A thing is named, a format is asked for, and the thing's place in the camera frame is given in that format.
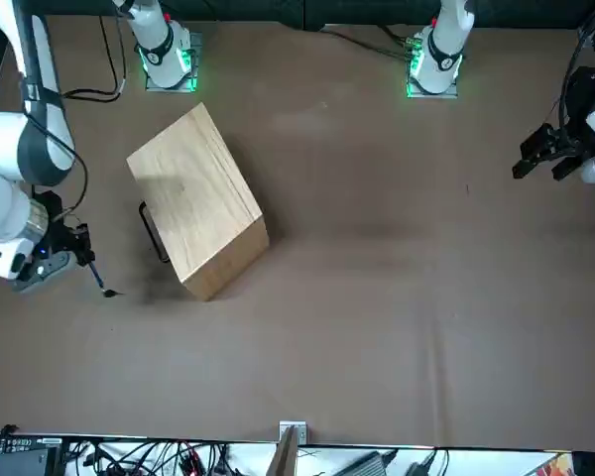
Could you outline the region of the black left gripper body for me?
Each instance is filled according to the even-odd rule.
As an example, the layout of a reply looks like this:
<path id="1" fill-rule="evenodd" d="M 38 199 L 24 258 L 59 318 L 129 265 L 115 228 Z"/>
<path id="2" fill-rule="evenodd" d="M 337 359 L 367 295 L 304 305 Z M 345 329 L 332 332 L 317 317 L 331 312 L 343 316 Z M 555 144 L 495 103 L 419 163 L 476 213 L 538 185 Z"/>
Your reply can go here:
<path id="1" fill-rule="evenodd" d="M 580 66 L 569 77 L 566 93 L 561 99 L 567 118 L 559 126 L 557 148 L 591 149 L 595 147 L 595 132 L 586 123 L 595 103 L 595 67 Z"/>

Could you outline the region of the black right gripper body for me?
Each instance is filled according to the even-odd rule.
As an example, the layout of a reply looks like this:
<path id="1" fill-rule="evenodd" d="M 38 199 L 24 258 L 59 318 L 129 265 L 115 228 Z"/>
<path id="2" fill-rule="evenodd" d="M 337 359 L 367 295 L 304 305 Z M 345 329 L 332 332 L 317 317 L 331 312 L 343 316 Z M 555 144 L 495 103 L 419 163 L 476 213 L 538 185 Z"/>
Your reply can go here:
<path id="1" fill-rule="evenodd" d="M 44 208 L 49 216 L 47 231 L 35 246 L 33 257 L 47 259 L 60 251 L 75 253 L 77 245 L 74 229 L 64 223 L 63 217 L 59 217 L 63 212 L 60 196 L 48 190 L 36 192 L 33 199 Z"/>

